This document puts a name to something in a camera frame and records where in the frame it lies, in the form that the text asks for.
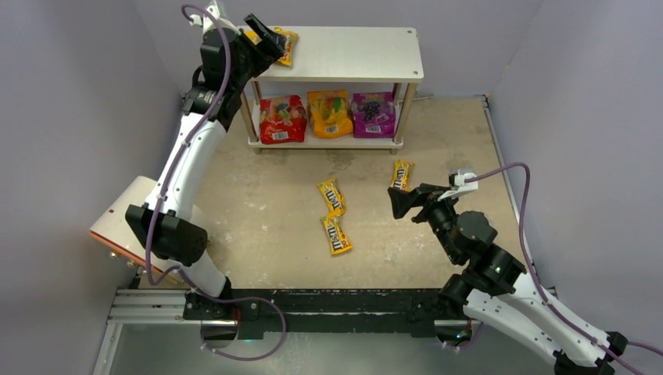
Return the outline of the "yellow M&M bag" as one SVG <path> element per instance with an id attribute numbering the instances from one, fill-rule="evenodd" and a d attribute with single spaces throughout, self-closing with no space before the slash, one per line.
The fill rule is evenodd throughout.
<path id="1" fill-rule="evenodd" d="M 278 60 L 278 63 L 282 66 L 291 67 L 293 64 L 294 47 L 299 40 L 299 35 L 294 31 L 283 30 L 280 27 L 275 27 L 274 30 L 283 40 L 285 51 L 285 54 Z"/>
<path id="2" fill-rule="evenodd" d="M 353 248 L 352 243 L 341 227 L 341 218 L 340 215 L 332 212 L 321 217 L 321 223 L 324 228 L 331 255 L 341 255 Z"/>
<path id="3" fill-rule="evenodd" d="M 317 188 L 330 213 L 341 216 L 346 212 L 345 199 L 339 190 L 338 181 L 335 177 L 318 183 Z"/>
<path id="4" fill-rule="evenodd" d="M 392 179 L 389 186 L 401 191 L 410 191 L 410 175 L 413 169 L 413 162 L 397 159 L 394 162 Z"/>
<path id="5" fill-rule="evenodd" d="M 255 31 L 246 30 L 244 35 L 255 45 L 258 45 L 261 42 L 261 37 Z"/>

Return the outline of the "red mixed fruit candy bag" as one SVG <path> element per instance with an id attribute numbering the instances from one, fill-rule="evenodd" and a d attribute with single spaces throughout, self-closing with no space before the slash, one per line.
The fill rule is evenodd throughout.
<path id="1" fill-rule="evenodd" d="M 298 95 L 260 100 L 260 141 L 265 145 L 303 143 L 306 110 Z"/>

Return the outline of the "orange mango candy bag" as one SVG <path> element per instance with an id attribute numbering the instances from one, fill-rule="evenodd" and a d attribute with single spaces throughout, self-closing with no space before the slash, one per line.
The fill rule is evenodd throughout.
<path id="1" fill-rule="evenodd" d="M 316 138 L 333 139 L 353 133 L 347 90 L 309 91 L 307 114 Z"/>

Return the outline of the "purple grape candy bag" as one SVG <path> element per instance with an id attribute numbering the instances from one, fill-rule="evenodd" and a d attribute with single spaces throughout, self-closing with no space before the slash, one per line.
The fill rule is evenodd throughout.
<path id="1" fill-rule="evenodd" d="M 353 94 L 350 102 L 355 138 L 392 138 L 396 108 L 391 91 Z"/>

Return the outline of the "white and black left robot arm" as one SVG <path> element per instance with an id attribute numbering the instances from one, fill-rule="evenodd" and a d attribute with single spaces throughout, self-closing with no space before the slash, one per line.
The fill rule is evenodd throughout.
<path id="1" fill-rule="evenodd" d="M 192 222 L 195 197 L 211 157 L 242 106 L 245 86 L 285 55 L 285 39 L 250 13 L 243 29 L 206 9 L 189 21 L 202 28 L 201 63 L 192 74 L 181 108 L 178 136 L 167 163 L 141 205 L 129 205 L 125 220 L 145 257 L 170 262 L 199 294 L 231 297 L 229 279 L 213 264 L 207 231 Z"/>

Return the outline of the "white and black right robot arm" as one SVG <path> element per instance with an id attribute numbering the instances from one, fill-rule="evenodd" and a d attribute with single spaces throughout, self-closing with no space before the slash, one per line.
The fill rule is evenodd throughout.
<path id="1" fill-rule="evenodd" d="M 440 306 L 506 334 L 539 355 L 555 374 L 615 373 L 611 363 L 622 355 L 627 339 L 592 326 L 539 290 L 525 265 L 496 244 L 498 232 L 482 212 L 455 211 L 459 197 L 477 188 L 471 182 L 388 189 L 394 217 L 420 208 L 413 222 L 427 223 L 452 264 L 464 268 L 446 282 Z"/>

